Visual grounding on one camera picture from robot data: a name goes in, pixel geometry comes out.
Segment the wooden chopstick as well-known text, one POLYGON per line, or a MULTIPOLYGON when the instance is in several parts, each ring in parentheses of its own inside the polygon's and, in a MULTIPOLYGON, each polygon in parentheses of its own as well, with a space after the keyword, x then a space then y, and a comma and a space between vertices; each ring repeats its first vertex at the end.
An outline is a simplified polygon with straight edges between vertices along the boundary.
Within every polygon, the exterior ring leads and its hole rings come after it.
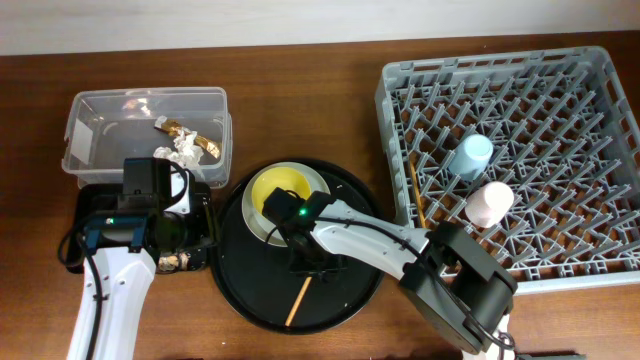
POLYGON ((312 281, 311 277, 306 277, 305 278, 305 280, 304 280, 304 282, 303 282, 303 284, 302 284, 302 286, 301 286, 301 288, 300 288, 300 290, 299 290, 299 292, 298 292, 298 294, 296 296, 296 299, 295 299, 295 301, 294 301, 294 303, 293 303, 293 305, 292 305, 292 307, 291 307, 291 309, 290 309, 290 311, 288 313, 288 316, 286 318, 286 321, 285 321, 285 326, 286 327, 290 327, 291 326, 291 324, 292 324, 292 322, 293 322, 293 320, 294 320, 294 318, 295 318, 295 316, 297 314, 297 311, 298 311, 298 309, 300 307, 300 304, 301 304, 302 300, 304 299, 304 296, 305 296, 305 294, 306 294, 306 292, 307 292, 307 290, 309 288, 309 285, 310 285, 311 281, 312 281))
POLYGON ((414 197, 415 197, 416 208, 417 208, 417 213, 418 213, 420 226, 421 226, 421 228, 425 228, 426 229, 427 228, 427 222, 426 222, 426 218, 425 218, 424 206, 423 206, 423 203, 422 203, 422 198, 421 198, 421 195, 420 195, 418 177, 417 177, 415 165, 411 161, 409 161, 409 171, 410 171, 411 180, 413 182, 413 191, 414 191, 414 197))

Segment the grey-green ceramic plate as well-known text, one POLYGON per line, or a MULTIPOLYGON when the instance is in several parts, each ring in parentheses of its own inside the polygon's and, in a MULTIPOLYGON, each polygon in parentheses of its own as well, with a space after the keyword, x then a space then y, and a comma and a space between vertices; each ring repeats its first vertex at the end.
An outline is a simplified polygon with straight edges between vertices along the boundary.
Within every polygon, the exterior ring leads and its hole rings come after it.
POLYGON ((288 166, 300 171, 307 178, 311 186, 311 194, 316 191, 327 194, 330 193, 328 184, 316 170, 298 162, 279 162, 259 170, 258 173, 249 180, 249 183, 243 192, 241 209, 243 219, 245 220, 249 230, 262 242, 264 242, 267 239, 267 235, 275 229, 275 225, 267 220, 262 213, 258 213, 255 210, 251 200, 251 189, 259 174, 267 169, 277 166, 288 166))

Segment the food scraps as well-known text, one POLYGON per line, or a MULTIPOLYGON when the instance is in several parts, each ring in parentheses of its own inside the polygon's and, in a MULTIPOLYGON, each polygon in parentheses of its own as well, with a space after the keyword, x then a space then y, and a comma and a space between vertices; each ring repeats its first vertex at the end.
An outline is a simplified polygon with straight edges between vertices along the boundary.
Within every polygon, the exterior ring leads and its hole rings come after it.
POLYGON ((167 254, 159 257, 157 271, 160 273, 174 273, 187 271, 190 254, 187 252, 167 254))

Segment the yellow bowl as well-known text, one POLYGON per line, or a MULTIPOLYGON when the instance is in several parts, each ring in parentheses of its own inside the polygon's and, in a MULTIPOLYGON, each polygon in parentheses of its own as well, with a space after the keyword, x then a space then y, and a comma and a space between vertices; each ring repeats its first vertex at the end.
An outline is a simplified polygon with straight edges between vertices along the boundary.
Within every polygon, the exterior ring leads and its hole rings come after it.
POLYGON ((258 175, 251 189, 252 204, 258 213, 262 213, 264 202, 276 188, 292 190, 303 199, 311 195, 311 186, 300 171, 288 166, 267 169, 258 175))

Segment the white tissue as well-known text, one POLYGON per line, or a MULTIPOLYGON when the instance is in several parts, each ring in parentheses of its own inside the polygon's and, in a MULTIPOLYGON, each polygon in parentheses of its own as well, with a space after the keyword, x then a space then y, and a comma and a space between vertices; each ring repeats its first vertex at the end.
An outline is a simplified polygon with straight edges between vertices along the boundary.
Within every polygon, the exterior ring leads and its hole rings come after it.
POLYGON ((154 151, 153 157, 169 160, 182 168, 197 167, 204 151, 195 143, 196 138, 195 131, 179 130, 178 136, 173 139, 174 147, 158 147, 154 151))

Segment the pink cup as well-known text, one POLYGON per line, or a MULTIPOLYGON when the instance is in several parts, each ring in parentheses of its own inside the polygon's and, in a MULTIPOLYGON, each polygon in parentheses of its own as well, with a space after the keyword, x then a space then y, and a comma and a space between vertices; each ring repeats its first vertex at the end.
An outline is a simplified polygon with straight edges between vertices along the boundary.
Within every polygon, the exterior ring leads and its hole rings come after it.
POLYGON ((490 228, 507 214, 514 199, 514 193, 507 184, 494 181, 474 192, 467 199, 464 211, 474 225, 490 228))

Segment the light blue cup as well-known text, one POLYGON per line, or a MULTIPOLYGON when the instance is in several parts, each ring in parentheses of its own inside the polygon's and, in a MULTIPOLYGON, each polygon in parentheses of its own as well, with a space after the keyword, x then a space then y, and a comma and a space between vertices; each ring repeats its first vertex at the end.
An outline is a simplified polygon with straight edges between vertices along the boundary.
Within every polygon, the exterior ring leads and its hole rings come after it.
POLYGON ((466 137, 455 149, 448 170, 466 182, 472 182, 486 169, 493 154, 491 140, 480 134, 466 137))

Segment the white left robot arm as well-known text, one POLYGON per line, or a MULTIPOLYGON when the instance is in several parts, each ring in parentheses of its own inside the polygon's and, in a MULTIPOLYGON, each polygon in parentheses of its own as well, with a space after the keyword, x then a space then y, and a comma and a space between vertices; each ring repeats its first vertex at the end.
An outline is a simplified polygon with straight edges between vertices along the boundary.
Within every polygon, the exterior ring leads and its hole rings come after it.
POLYGON ((82 187, 57 249, 83 276, 68 358, 132 358, 154 278, 206 267, 216 235, 208 185, 176 162, 128 158, 121 182, 82 187))

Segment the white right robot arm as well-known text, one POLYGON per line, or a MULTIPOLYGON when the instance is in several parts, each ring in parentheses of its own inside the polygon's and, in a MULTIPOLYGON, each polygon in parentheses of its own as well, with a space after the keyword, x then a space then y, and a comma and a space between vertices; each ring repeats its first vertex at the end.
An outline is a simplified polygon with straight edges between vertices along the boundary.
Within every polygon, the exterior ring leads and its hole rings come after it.
POLYGON ((463 353, 515 358, 515 341, 504 326, 517 282, 461 226, 402 227, 324 192, 302 198, 280 187, 257 209, 313 268, 332 255, 371 265, 396 278, 420 314, 463 353))

